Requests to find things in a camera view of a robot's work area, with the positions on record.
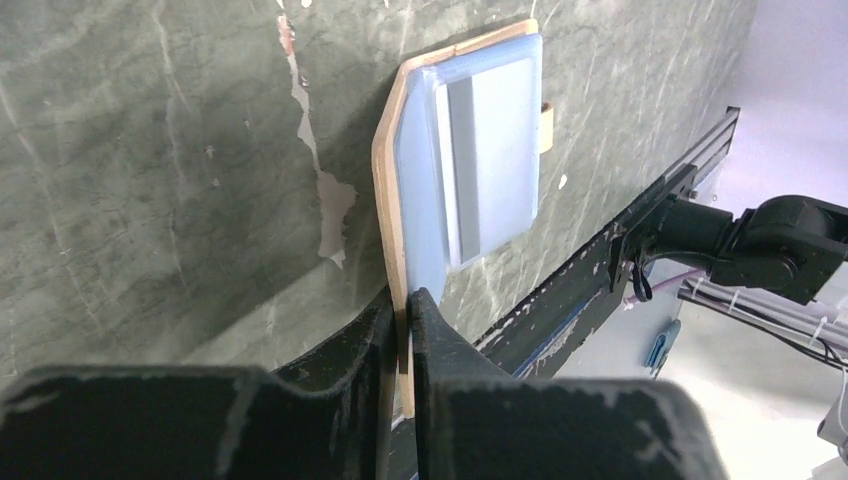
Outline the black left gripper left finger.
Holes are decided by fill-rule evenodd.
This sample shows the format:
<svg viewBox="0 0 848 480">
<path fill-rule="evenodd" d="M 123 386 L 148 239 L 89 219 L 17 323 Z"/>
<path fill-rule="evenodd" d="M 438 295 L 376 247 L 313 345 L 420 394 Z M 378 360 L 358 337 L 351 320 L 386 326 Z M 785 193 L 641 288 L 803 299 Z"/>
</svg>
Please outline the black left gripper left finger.
<svg viewBox="0 0 848 480">
<path fill-rule="evenodd" d="M 394 313 L 380 292 L 348 325 L 256 366 L 52 365 L 1 394 L 5 479 L 382 479 Z"/>
</svg>

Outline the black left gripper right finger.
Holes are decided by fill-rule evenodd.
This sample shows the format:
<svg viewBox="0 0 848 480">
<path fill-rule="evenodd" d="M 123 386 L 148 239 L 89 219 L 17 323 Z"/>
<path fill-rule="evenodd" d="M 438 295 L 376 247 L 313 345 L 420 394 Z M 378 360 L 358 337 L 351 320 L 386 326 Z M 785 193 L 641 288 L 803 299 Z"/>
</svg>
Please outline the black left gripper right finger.
<svg viewBox="0 0 848 480">
<path fill-rule="evenodd" d="M 512 377 L 442 316 L 407 304 L 423 479 L 723 479 L 696 403 L 675 384 Z"/>
</svg>

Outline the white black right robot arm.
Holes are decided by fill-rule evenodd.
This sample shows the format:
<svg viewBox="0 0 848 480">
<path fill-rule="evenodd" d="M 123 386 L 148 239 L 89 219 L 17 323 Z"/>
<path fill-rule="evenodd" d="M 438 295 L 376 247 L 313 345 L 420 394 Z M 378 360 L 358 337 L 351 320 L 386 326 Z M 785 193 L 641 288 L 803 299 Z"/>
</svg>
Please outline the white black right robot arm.
<svg viewBox="0 0 848 480">
<path fill-rule="evenodd" d="M 629 264 L 638 299 L 648 301 L 644 269 L 661 259 L 701 270 L 720 286 L 758 288 L 806 305 L 847 262 L 847 210 L 784 195 L 735 217 L 667 195 L 613 241 L 610 280 L 619 281 Z"/>
</svg>

